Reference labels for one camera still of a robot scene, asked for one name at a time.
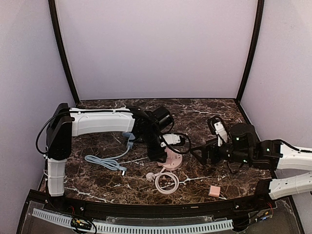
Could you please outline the pink round power strip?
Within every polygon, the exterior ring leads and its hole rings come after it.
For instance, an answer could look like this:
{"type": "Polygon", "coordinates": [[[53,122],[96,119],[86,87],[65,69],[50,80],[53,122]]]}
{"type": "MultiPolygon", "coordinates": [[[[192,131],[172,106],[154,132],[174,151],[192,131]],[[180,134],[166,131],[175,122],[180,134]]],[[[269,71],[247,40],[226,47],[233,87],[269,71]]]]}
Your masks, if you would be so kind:
{"type": "Polygon", "coordinates": [[[182,165],[183,157],[181,154],[177,154],[170,150],[168,147],[165,148],[167,158],[165,163],[157,162],[158,166],[164,167],[167,171],[175,171],[182,165]]]}

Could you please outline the blue power strip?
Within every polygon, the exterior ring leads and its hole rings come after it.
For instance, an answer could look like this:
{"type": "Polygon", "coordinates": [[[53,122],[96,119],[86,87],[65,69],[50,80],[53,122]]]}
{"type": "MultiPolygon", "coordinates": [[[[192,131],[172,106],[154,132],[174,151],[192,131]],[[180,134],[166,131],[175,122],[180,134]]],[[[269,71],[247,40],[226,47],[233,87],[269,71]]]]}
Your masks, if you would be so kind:
{"type": "Polygon", "coordinates": [[[133,133],[130,132],[124,132],[122,133],[122,136],[127,138],[127,148],[128,149],[132,149],[133,144],[134,144],[134,140],[135,140],[135,136],[133,135],[133,133]]]}

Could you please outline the pink small plug adapter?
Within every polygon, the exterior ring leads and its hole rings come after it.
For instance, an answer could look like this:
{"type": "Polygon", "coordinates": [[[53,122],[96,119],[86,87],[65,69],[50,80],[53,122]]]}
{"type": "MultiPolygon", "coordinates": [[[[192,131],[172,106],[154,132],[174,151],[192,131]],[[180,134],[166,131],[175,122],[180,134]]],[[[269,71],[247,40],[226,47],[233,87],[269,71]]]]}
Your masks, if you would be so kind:
{"type": "Polygon", "coordinates": [[[208,195],[212,197],[219,197],[220,191],[221,188],[219,186],[210,186],[208,195]]]}

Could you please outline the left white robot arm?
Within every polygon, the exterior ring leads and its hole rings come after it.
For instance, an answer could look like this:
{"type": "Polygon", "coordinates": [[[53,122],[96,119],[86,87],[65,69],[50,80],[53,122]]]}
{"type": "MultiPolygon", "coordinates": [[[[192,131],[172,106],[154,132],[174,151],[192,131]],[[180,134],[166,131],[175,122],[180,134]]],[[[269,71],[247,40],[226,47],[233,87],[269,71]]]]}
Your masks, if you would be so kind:
{"type": "Polygon", "coordinates": [[[46,130],[47,188],[52,197],[64,194],[65,164],[71,154],[72,137],[92,133],[129,132],[142,139],[151,161],[165,162],[162,130],[173,123],[163,106],[145,111],[134,106],[118,109],[79,109],[61,103],[44,126],[46,130]]]}

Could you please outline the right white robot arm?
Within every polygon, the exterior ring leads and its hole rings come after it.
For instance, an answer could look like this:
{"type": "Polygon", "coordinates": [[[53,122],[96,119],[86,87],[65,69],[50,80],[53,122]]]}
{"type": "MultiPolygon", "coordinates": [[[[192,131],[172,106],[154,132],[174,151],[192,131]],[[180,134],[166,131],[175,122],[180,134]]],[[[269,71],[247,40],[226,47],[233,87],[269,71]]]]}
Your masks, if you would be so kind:
{"type": "Polygon", "coordinates": [[[255,194],[272,200],[312,190],[312,150],[296,148],[280,139],[256,143],[235,139],[222,145],[218,145],[216,140],[210,140],[205,145],[192,148],[191,154],[202,165],[207,162],[217,164],[221,160],[226,160],[261,170],[306,171],[304,174],[289,178],[259,181],[255,194]]]}

